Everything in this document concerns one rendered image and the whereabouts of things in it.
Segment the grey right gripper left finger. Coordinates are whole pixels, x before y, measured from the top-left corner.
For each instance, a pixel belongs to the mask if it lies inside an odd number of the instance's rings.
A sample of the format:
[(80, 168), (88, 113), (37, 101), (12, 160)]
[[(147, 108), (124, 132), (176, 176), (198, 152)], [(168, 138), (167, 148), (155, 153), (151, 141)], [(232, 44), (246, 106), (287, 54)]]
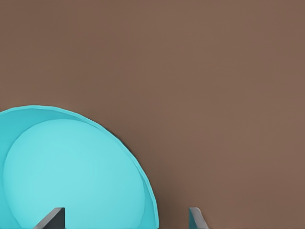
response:
[(65, 229), (65, 208), (54, 208), (34, 229)]

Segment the turquoise round plate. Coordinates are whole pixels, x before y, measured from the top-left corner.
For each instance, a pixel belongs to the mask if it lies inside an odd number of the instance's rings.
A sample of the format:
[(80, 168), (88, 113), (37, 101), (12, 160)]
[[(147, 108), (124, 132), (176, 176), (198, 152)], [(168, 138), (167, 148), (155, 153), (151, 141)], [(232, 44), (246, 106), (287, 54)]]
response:
[(158, 229), (150, 181), (129, 149), (71, 111), (0, 112), (0, 229), (33, 229), (54, 208), (66, 229)]

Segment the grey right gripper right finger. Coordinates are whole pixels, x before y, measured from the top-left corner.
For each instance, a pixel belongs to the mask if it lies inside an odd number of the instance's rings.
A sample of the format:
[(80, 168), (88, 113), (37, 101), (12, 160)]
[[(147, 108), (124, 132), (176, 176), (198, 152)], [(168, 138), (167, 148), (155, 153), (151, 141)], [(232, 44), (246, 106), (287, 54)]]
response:
[(208, 225), (198, 207), (189, 208), (189, 229), (208, 229)]

